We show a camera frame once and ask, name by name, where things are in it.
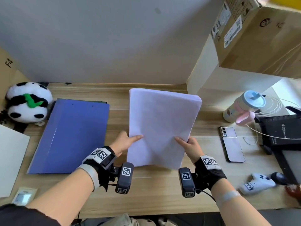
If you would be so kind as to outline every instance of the white paper sheet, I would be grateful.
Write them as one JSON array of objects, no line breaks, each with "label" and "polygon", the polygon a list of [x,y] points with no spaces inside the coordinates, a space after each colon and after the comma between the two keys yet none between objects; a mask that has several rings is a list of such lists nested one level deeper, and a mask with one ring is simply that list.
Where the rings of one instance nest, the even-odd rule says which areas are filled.
[{"label": "white paper sheet", "polygon": [[29,136],[0,125],[0,197],[9,197],[23,161]]},{"label": "white paper sheet", "polygon": [[199,96],[169,91],[130,90],[129,136],[144,135],[128,149],[134,166],[158,165],[177,170],[184,149],[174,140],[188,140],[202,104]]}]

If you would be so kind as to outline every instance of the gray floor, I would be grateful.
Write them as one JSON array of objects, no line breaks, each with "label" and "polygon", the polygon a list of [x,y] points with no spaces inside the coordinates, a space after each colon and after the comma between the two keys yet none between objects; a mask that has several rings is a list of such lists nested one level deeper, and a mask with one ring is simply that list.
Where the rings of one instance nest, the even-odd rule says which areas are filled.
[{"label": "gray floor", "polygon": [[[272,226],[301,225],[301,209],[269,209],[260,213]],[[191,213],[166,215],[178,226],[224,226],[220,213]],[[107,219],[87,219],[82,226],[96,226]]]}]

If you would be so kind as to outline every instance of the white game controller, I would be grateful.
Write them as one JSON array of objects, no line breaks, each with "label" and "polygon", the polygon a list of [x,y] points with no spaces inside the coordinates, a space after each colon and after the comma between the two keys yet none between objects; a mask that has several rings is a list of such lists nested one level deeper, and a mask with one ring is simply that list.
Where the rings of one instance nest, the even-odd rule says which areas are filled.
[{"label": "white game controller", "polygon": [[266,190],[276,186],[276,183],[265,175],[252,173],[253,180],[239,187],[243,194],[255,194],[262,190]]}]

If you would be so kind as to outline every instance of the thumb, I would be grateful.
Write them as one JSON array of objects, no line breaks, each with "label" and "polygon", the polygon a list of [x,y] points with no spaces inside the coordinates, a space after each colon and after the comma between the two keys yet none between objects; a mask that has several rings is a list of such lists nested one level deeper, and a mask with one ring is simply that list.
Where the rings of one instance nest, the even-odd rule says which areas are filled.
[{"label": "thumb", "polygon": [[185,147],[188,143],[182,140],[180,137],[175,137],[175,140],[180,144],[182,147]]},{"label": "thumb", "polygon": [[141,140],[142,138],[143,138],[143,135],[137,135],[137,136],[129,137],[131,143],[134,143],[138,140]]}]

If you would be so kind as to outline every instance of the smartphone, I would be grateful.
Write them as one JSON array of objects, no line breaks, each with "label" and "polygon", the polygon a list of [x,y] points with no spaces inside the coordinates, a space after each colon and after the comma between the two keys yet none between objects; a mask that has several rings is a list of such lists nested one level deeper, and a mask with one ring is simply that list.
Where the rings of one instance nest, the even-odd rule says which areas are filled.
[{"label": "smartphone", "polygon": [[219,127],[224,153],[228,162],[245,162],[243,151],[233,127]]}]

